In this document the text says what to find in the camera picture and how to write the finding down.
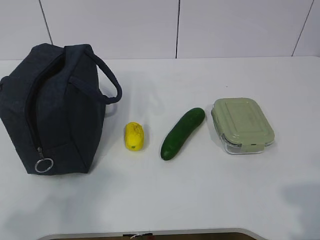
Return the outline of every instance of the wall seam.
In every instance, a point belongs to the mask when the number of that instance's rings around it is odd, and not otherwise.
[[[50,31],[49,31],[47,19],[46,19],[46,16],[45,16],[44,8],[42,7],[41,0],[39,0],[39,4],[40,4],[40,8],[41,8],[41,12],[42,12],[43,19],[44,19],[45,27],[46,27],[46,30],[47,30],[47,32],[48,32],[48,34],[49,34],[50,42],[51,42],[51,44],[53,45],[54,43],[53,43],[53,41],[52,41],[52,37],[51,37]]]
[[[299,34],[298,40],[296,41],[296,44],[295,44],[295,46],[294,46],[294,49],[293,49],[293,52],[292,52],[291,57],[293,57],[293,56],[294,56],[294,54],[295,54],[296,48],[297,48],[297,46],[298,46],[298,43],[299,43],[299,40],[300,40],[300,38],[301,38],[302,32],[303,32],[303,31],[304,31],[304,29],[305,29],[305,26],[306,26],[306,23],[307,23],[308,17],[309,17],[309,15],[310,15],[310,12],[311,12],[312,6],[314,5],[314,2],[315,2],[315,0],[312,0],[312,3],[311,3],[311,5],[310,5],[309,12],[308,12],[308,14],[306,15],[305,21],[304,21],[304,23],[303,23],[303,26],[302,26],[301,32],[300,32],[300,34]]]
[[[178,17],[176,22],[176,42],[175,42],[175,58],[178,57],[178,37],[179,37],[179,22],[180,22],[180,4],[181,0],[178,1]]]

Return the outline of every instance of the white wall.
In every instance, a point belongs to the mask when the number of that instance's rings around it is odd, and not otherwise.
[[[178,58],[320,56],[320,0],[180,0],[178,33],[179,0],[41,3],[53,44],[104,59],[175,58],[176,46]],[[50,43],[48,30],[39,0],[1,0],[0,60]]]
[[[35,45],[50,43],[38,0],[0,1],[0,60],[23,59]]]
[[[88,43],[104,59],[176,56],[178,0],[41,0],[55,45]]]
[[[179,58],[291,56],[312,0],[181,0]]]

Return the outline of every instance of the bag handle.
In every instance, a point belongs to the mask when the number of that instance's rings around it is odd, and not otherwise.
[[[94,88],[91,84],[80,80],[77,77],[71,76],[69,79],[69,82],[72,83],[76,88],[78,88],[80,91],[82,91],[84,94],[97,99],[103,104],[114,104],[119,102],[119,100],[122,97],[122,88],[119,85],[116,76],[114,73],[110,70],[110,68],[106,65],[106,63],[97,55],[95,55],[93,52],[89,50],[84,50],[84,53],[90,57],[95,64],[102,70],[102,72],[108,77],[108,79],[112,82],[112,84],[115,86],[117,94],[115,97],[107,97],[106,95],[103,95],[99,89]]]

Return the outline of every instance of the glass food container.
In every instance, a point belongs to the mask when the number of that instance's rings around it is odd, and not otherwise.
[[[221,98],[211,115],[229,154],[258,154],[275,140],[275,133],[259,105],[250,98]]]

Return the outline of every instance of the metal ring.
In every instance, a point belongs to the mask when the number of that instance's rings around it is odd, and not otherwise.
[[[45,169],[45,170],[43,170],[43,171],[39,171],[39,170],[38,170],[38,165],[39,165],[41,162],[45,161],[45,160],[49,160],[49,161],[51,162],[51,165],[50,165],[47,169]],[[54,165],[54,161],[53,161],[51,158],[44,158],[44,159],[40,159],[39,161],[36,162],[36,164],[34,165],[34,169],[35,169],[35,171],[36,171],[37,173],[45,173],[45,172],[48,172],[48,171],[53,167],[53,165]]]

